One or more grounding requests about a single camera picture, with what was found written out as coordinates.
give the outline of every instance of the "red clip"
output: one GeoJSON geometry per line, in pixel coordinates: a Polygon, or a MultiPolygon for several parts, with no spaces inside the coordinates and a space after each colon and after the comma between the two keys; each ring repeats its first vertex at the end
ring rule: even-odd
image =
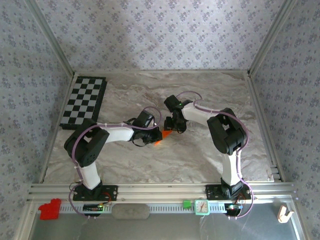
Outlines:
{"type": "Polygon", "coordinates": [[[41,205],[38,210],[41,211],[40,219],[41,220],[52,220],[59,217],[61,199],[54,198],[51,199],[50,203],[41,205]]]}

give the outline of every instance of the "orange object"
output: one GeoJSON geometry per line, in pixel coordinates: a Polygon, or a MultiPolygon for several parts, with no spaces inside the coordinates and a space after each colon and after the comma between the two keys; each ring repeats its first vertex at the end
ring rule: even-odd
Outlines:
{"type": "Polygon", "coordinates": [[[52,220],[59,217],[61,199],[54,198],[51,199],[50,203],[41,205],[38,210],[41,211],[40,219],[41,220],[52,220]]]}
{"type": "MultiPolygon", "coordinates": [[[[162,131],[162,140],[165,139],[166,137],[168,137],[170,134],[172,133],[172,130],[169,131],[162,131]]],[[[157,146],[162,140],[157,141],[154,145],[157,146]]]]}

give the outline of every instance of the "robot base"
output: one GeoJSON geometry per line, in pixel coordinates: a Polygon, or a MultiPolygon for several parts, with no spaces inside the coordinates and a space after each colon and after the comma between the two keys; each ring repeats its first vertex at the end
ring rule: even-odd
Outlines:
{"type": "Polygon", "coordinates": [[[99,183],[94,189],[90,190],[83,184],[77,186],[74,190],[73,201],[116,201],[118,195],[117,185],[103,185],[99,183]]]}
{"type": "Polygon", "coordinates": [[[208,200],[234,200],[239,194],[243,194],[246,200],[251,199],[250,189],[241,182],[229,186],[222,179],[221,184],[209,184],[205,186],[206,199],[208,200]]]}

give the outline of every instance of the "white hook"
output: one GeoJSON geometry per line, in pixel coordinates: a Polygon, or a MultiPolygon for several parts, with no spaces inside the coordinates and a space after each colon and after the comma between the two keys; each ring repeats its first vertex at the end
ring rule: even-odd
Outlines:
{"type": "Polygon", "coordinates": [[[282,205],[280,207],[280,210],[279,210],[279,213],[278,213],[278,216],[277,216],[279,223],[282,223],[282,224],[287,223],[294,212],[295,211],[291,210],[291,211],[289,211],[287,213],[287,207],[282,205]]]}

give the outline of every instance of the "metal bracket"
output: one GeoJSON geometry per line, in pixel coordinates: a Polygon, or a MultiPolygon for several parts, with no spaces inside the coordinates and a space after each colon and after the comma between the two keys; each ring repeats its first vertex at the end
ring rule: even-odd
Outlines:
{"type": "Polygon", "coordinates": [[[98,193],[88,190],[83,184],[77,186],[74,190],[73,201],[116,201],[118,196],[117,185],[102,185],[98,193]]]}
{"type": "MultiPolygon", "coordinates": [[[[247,185],[243,185],[241,190],[239,191],[239,194],[243,194],[245,197],[245,200],[251,199],[250,189],[247,185]]],[[[208,200],[230,200],[227,196],[223,194],[222,191],[222,185],[221,184],[209,184],[205,186],[205,194],[206,199],[208,200]]]]}

